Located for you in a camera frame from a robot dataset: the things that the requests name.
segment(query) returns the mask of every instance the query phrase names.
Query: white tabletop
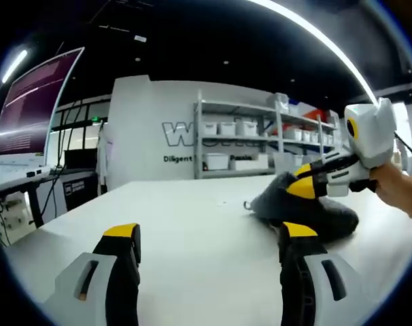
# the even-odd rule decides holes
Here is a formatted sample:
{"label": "white tabletop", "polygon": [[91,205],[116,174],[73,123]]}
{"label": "white tabletop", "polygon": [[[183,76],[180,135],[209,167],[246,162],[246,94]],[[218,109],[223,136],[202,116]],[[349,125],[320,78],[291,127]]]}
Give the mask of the white tabletop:
{"label": "white tabletop", "polygon": [[[55,277],[92,252],[114,225],[141,225],[140,325],[278,325],[282,299],[275,234],[243,208],[273,176],[133,182],[51,221],[7,249],[19,280],[43,302]],[[360,218],[329,246],[362,276],[374,302],[412,258],[412,219],[370,191],[339,202]]]}

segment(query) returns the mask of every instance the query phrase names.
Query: black ceiling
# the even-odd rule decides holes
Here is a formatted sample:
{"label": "black ceiling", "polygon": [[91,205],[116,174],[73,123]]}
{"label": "black ceiling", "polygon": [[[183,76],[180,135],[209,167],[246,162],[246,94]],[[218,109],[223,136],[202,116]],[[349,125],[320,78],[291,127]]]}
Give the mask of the black ceiling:
{"label": "black ceiling", "polygon": [[[359,1],[277,2],[322,29],[372,89],[412,81],[408,63]],[[0,6],[2,16],[12,5]],[[362,94],[345,66],[318,40],[246,0],[46,0],[18,2],[15,8],[18,17],[0,27],[0,79],[22,48],[29,55],[11,80],[56,53],[86,48],[61,104],[110,94],[115,78],[142,74],[152,80],[198,80],[285,92],[338,112],[347,100]],[[136,41],[136,35],[147,41]],[[0,87],[0,109],[7,86]]]}

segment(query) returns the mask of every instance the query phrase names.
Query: cable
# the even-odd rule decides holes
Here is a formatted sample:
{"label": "cable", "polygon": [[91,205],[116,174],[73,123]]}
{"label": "cable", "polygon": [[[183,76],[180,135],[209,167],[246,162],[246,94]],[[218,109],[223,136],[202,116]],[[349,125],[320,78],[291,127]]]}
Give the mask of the cable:
{"label": "cable", "polygon": [[403,141],[396,132],[395,132],[395,138],[397,138],[405,147],[407,147],[407,149],[411,152],[411,155],[412,155],[412,148],[408,146],[407,143]]}
{"label": "cable", "polygon": [[[76,120],[78,120],[78,117],[79,117],[79,114],[80,114],[81,110],[82,110],[82,100],[81,100],[81,102],[80,102],[80,107],[79,107],[79,109],[78,109],[78,113],[77,113],[76,116],[75,116],[75,119],[74,119],[74,121],[73,121],[73,124],[76,122]],[[70,130],[69,141],[67,142],[67,151],[68,151],[69,148],[70,148],[71,136],[73,136],[73,129]],[[57,167],[58,167],[60,161],[61,161],[61,157],[59,156],[59,157],[58,157]],[[64,163],[63,167],[61,168],[61,170],[59,171],[59,173],[55,176],[55,178],[54,178],[53,181],[52,181],[52,186],[51,186],[50,189],[49,189],[48,196],[46,197],[46,201],[44,202],[43,210],[41,211],[41,216],[42,216],[42,217],[43,217],[44,212],[46,211],[46,208],[47,208],[47,206],[48,206],[50,194],[54,191],[55,184],[56,184],[56,182],[59,180],[59,178],[61,177],[62,173],[64,172],[64,169],[65,169],[65,163]]]}
{"label": "cable", "polygon": [[5,232],[5,237],[7,238],[7,242],[8,242],[9,245],[11,245],[10,238],[8,237],[7,227],[5,226],[5,220],[3,219],[3,216],[2,216],[3,205],[2,205],[1,202],[0,202],[0,206],[1,206],[1,208],[2,208],[2,211],[0,210],[0,218],[1,218],[1,220],[2,220],[2,223],[1,223],[1,224],[2,224],[2,226],[3,226],[3,231]]}

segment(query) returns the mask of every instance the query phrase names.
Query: purple screen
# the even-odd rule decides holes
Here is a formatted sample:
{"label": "purple screen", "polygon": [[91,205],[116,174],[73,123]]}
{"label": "purple screen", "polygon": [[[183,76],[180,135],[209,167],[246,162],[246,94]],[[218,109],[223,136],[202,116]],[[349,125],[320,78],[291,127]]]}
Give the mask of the purple screen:
{"label": "purple screen", "polygon": [[57,56],[11,85],[0,116],[0,155],[43,155],[58,94],[80,52]]}

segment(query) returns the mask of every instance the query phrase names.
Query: computer monitor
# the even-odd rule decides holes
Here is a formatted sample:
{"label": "computer monitor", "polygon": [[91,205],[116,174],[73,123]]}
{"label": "computer monitor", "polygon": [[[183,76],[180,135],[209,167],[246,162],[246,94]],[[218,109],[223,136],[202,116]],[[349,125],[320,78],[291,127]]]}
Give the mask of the computer monitor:
{"label": "computer monitor", "polygon": [[0,116],[0,164],[46,165],[52,118],[83,51],[55,56],[13,82]]}

